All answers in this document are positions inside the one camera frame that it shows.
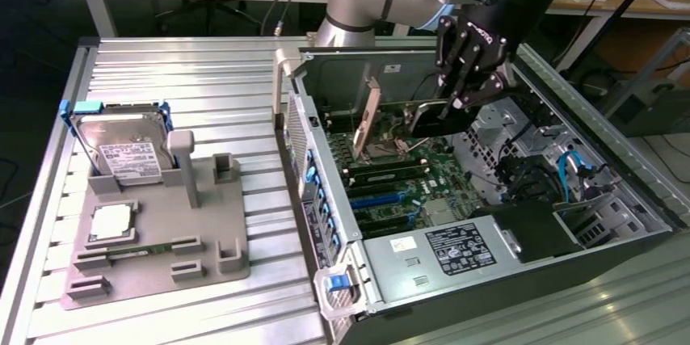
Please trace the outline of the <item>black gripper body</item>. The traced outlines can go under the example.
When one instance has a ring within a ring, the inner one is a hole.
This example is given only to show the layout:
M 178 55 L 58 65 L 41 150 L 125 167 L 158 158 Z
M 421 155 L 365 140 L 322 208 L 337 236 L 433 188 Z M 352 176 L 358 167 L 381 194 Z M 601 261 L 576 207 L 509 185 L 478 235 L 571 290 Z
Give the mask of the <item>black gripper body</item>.
M 481 75 L 490 74 L 514 59 L 552 3 L 553 0 L 473 0 L 461 7 L 458 19 L 470 22 L 484 48 Z

